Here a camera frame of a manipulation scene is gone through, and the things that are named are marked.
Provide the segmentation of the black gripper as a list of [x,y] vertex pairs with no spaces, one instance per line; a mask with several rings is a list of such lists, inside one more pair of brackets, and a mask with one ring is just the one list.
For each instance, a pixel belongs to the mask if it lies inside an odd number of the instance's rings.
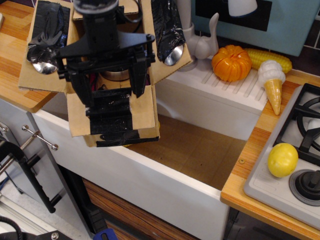
[[139,98],[144,94],[147,70],[154,63],[152,34],[123,32],[118,25],[130,22],[117,0],[75,0],[74,10],[83,17],[84,35],[56,54],[60,79],[70,80],[86,107],[94,106],[86,74],[124,68],[130,86]]

